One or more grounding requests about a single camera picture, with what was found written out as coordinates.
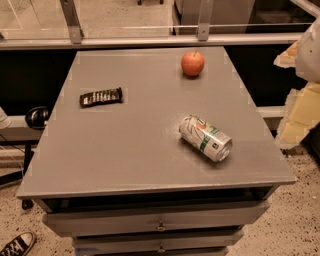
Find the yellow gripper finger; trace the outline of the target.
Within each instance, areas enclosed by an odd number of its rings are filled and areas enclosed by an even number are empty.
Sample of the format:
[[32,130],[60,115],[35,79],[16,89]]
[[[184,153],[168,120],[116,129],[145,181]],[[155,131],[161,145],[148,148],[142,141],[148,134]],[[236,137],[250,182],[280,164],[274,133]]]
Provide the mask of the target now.
[[284,106],[275,144],[292,149],[320,123],[320,84],[308,82],[301,90],[292,89]]
[[295,58],[297,55],[298,45],[298,41],[290,45],[285,51],[275,58],[273,64],[281,68],[295,67]]

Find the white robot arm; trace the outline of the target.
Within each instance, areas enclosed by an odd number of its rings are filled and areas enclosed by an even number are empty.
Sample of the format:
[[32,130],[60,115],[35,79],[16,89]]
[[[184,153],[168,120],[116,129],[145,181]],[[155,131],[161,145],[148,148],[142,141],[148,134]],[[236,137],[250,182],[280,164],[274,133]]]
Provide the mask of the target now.
[[275,143],[281,149],[292,149],[320,123],[320,17],[273,64],[294,68],[307,82],[303,89],[289,92],[277,130]]

